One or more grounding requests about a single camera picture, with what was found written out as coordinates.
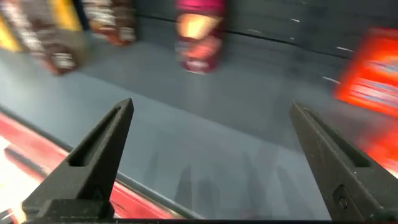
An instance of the yellow package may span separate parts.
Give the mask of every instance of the yellow package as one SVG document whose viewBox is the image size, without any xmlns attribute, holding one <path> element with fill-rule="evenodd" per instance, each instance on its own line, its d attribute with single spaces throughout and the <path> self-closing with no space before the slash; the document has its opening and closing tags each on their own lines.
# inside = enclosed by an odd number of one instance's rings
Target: yellow package
<svg viewBox="0 0 398 224">
<path fill-rule="evenodd" d="M 83 30 L 72 0 L 49 0 L 49 3 L 59 28 L 72 31 Z"/>
<path fill-rule="evenodd" d="M 2 16 L 0 16 L 0 47 L 13 52 L 21 52 L 23 49 Z"/>
</svg>

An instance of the red package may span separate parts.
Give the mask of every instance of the red package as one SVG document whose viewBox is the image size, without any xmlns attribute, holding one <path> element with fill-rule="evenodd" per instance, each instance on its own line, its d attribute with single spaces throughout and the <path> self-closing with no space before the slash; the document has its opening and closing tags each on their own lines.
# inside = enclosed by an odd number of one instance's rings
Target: red package
<svg viewBox="0 0 398 224">
<path fill-rule="evenodd" d="M 206 74 L 217 66 L 222 45 L 224 0 L 180 0 L 177 53 L 189 72 Z"/>
<path fill-rule="evenodd" d="M 398 116 L 398 30 L 369 33 L 344 74 L 336 98 Z"/>
<path fill-rule="evenodd" d="M 366 152 L 398 178 L 398 126 L 389 128 Z"/>
</svg>

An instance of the screw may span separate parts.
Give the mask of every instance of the screw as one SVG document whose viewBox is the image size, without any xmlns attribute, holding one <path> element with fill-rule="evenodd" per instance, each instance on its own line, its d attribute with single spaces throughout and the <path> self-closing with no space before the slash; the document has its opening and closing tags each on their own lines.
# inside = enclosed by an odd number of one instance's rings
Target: screw
<svg viewBox="0 0 398 224">
<path fill-rule="evenodd" d="M 343 209 L 347 209 L 348 207 L 348 202 L 347 199 L 343 196 L 340 196 L 340 198 L 338 199 L 338 203 L 340 204 L 340 207 Z"/>
</svg>

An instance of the brown product package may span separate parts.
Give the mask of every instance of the brown product package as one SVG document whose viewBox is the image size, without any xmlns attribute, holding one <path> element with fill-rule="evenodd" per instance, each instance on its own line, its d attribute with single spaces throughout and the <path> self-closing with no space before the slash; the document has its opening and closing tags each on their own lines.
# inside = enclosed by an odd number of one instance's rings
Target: brown product package
<svg viewBox="0 0 398 224">
<path fill-rule="evenodd" d="M 177 53 L 183 68 L 201 75 L 211 72 L 223 43 L 225 0 L 179 0 L 177 9 Z"/>
<path fill-rule="evenodd" d="M 131 0 L 83 0 L 91 30 L 118 46 L 136 40 Z"/>
<path fill-rule="evenodd" d="M 46 0 L 3 0 L 1 9 L 31 54 L 53 74 L 77 68 L 76 53 L 55 25 Z"/>
</svg>

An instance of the store shelf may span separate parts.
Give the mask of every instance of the store shelf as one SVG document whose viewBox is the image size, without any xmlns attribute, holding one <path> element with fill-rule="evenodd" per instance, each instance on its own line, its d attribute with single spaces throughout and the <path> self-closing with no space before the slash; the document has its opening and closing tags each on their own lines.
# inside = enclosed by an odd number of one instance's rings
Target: store shelf
<svg viewBox="0 0 398 224">
<path fill-rule="evenodd" d="M 130 47 L 90 40 L 89 61 L 64 77 L 0 51 L 0 107 L 74 147 L 131 97 L 119 167 L 127 179 L 204 218 L 330 219 L 288 108 L 299 100 L 330 119 L 339 109 L 347 120 L 365 114 L 346 130 L 351 138 L 355 127 L 372 126 L 366 120 L 377 115 L 335 101 L 336 84 L 324 79 L 338 79 L 346 61 L 229 35 L 220 69 L 194 75 L 175 60 L 173 23 L 140 24 L 141 41 Z"/>
</svg>

